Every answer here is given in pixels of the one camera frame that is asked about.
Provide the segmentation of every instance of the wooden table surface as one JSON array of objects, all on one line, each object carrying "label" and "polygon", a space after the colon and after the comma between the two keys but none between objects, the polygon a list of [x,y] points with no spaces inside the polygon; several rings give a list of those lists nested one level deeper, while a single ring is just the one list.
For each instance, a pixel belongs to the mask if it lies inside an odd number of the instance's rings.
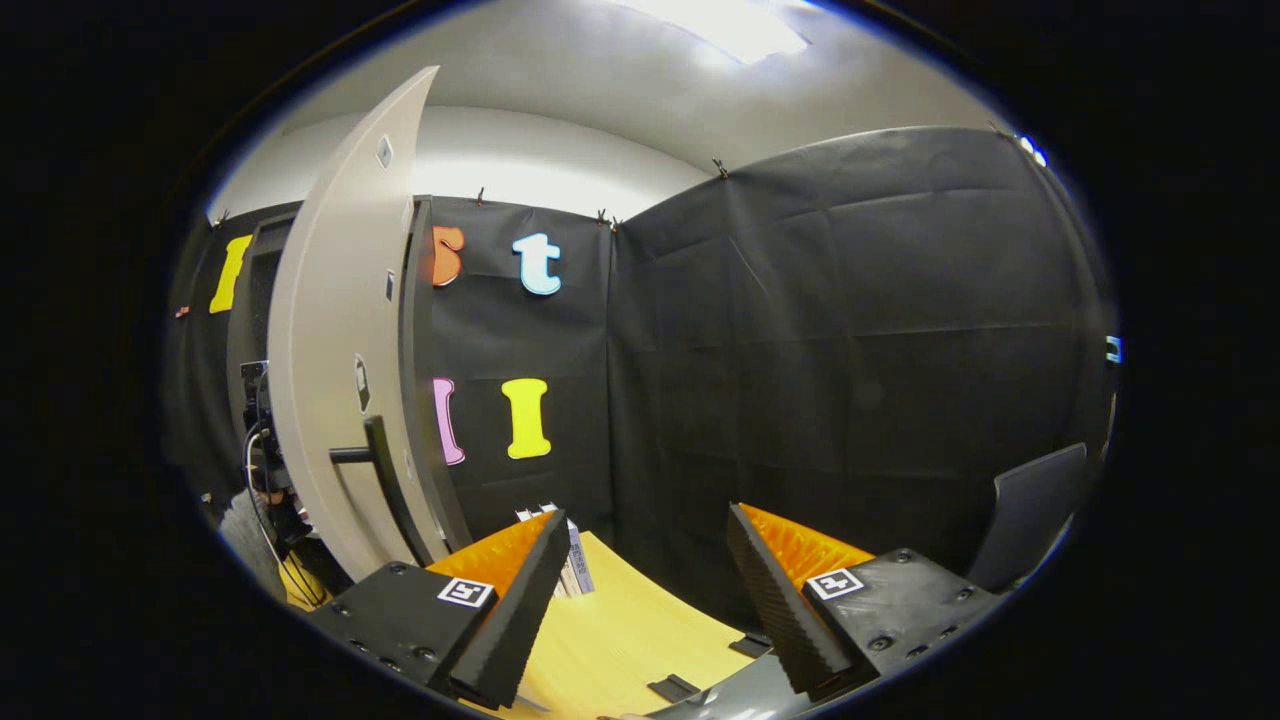
[{"label": "wooden table surface", "polygon": [[595,592],[550,600],[521,688],[549,712],[518,701],[481,710],[509,720],[653,712],[669,703],[648,683],[676,674],[707,688],[751,662],[728,647],[740,630],[685,605],[594,534],[581,538]]}]

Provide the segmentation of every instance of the orange foam pad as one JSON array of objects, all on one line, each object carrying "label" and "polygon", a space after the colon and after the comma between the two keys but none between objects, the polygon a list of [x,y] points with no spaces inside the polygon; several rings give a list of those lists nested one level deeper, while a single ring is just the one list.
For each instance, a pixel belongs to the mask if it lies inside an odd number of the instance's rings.
[{"label": "orange foam pad", "polygon": [[777,559],[796,592],[801,592],[809,578],[867,562],[876,557],[865,550],[840,542],[800,523],[751,507],[745,502],[740,502],[739,507],[742,509],[742,512],[751,520],[751,525],[755,527],[755,532],[760,533],[765,544],[769,546],[773,557]]},{"label": "orange foam pad", "polygon": [[516,574],[525,565],[529,551],[538,542],[538,537],[550,518],[550,512],[543,512],[516,523],[463,547],[426,569],[451,578],[489,583],[498,591],[498,602],[502,602],[502,598],[507,597],[507,591],[511,589]]}]

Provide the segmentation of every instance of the black fabric backdrop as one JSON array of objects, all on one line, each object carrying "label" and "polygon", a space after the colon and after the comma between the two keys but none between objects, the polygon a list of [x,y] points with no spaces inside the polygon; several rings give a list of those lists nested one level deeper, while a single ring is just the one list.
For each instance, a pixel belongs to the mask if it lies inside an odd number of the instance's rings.
[{"label": "black fabric backdrop", "polygon": [[[456,197],[433,197],[431,214],[433,224],[461,228],[466,241],[457,279],[431,287],[431,278],[420,272],[417,292],[431,295],[430,372],[454,383],[449,414],[466,459],[448,466],[448,474],[471,536],[479,539],[511,525],[516,510],[554,502],[582,530],[612,542],[604,359],[608,225],[556,210],[476,206],[475,200]],[[525,290],[520,255],[511,249],[538,232],[561,249],[548,273],[562,286],[548,296]],[[507,455],[511,402],[502,384],[517,378],[548,386],[543,436],[552,450],[541,457]],[[436,432],[435,423],[430,432]]]},{"label": "black fabric backdrop", "polygon": [[[233,415],[233,405],[228,402],[233,397],[227,369],[229,351],[237,364],[265,357],[265,315],[274,273],[265,269],[251,273],[257,241],[244,251],[232,309],[210,314],[209,301],[221,277],[227,243],[253,233],[264,220],[296,211],[300,205],[291,202],[264,208],[229,218],[218,228],[210,228],[204,218],[196,218],[197,229],[186,238],[184,251],[174,265],[169,293],[172,313],[166,319],[164,348],[165,374],[160,380],[164,447],[168,461],[182,468],[196,495],[212,496],[215,519],[227,509],[232,496],[244,487],[239,474],[243,421],[238,414]],[[239,282],[248,281],[250,274],[268,282],[253,282],[250,288]],[[191,311],[183,318],[173,316],[183,305]],[[251,320],[257,315],[262,318],[261,323]],[[243,347],[230,342],[234,334],[232,327],[242,323],[246,328]],[[252,345],[252,338],[259,334],[262,334],[261,355]]]},{"label": "black fabric backdrop", "polygon": [[[466,459],[447,474],[471,536],[556,502],[744,629],[759,625],[724,544],[730,502],[870,552],[911,546],[964,573],[996,474],[1078,441],[1096,457],[1105,441],[1115,372],[1102,337],[1116,319],[1065,197],[1007,138],[945,128],[733,169],[618,234],[593,218],[433,197],[433,224],[461,228],[466,245],[451,284],[419,272],[435,333],[417,363],[456,386]],[[264,229],[250,246],[230,313],[209,315],[207,299],[227,241],[296,208],[193,241],[202,250],[175,291],[192,314],[170,341],[183,360],[170,411],[184,405],[188,477],[219,503],[239,487],[232,382],[259,359],[283,236],[268,242]],[[535,232],[561,247],[550,296],[524,288],[511,250]],[[548,383],[545,456],[507,456],[500,387],[516,378]],[[424,432],[439,442],[434,423]]]},{"label": "black fabric backdrop", "polygon": [[884,131],[627,220],[608,318],[618,552],[740,628],[759,625],[724,544],[735,501],[964,573],[996,474],[1105,434],[1105,411],[1064,429],[1078,398],[1110,397],[1076,379],[1114,331],[1039,172],[989,131]]}]

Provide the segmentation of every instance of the stack of books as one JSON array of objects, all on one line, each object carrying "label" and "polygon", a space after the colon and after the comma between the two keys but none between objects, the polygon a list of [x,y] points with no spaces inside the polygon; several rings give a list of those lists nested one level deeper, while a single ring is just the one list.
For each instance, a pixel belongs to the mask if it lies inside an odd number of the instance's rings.
[{"label": "stack of books", "polygon": [[[556,503],[548,502],[538,510],[517,510],[516,518],[527,520],[554,510],[557,510]],[[586,555],[582,552],[582,539],[577,534],[577,525],[568,518],[564,520],[568,524],[568,559],[564,560],[561,578],[556,583],[556,597],[579,597],[594,592],[595,584],[591,582],[591,571],[586,568]]]}]

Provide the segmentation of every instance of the ceiling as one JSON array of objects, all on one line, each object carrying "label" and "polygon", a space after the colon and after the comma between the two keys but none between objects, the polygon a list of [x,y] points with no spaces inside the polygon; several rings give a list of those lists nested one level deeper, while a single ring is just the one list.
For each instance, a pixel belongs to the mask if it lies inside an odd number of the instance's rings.
[{"label": "ceiling", "polygon": [[279,129],[367,111],[433,64],[440,72],[428,105],[557,118],[708,172],[712,156],[732,169],[888,127],[995,122],[1011,129],[943,67],[877,31],[805,3],[767,1],[812,45],[750,65],[602,0],[477,4],[388,44],[301,101]]}]

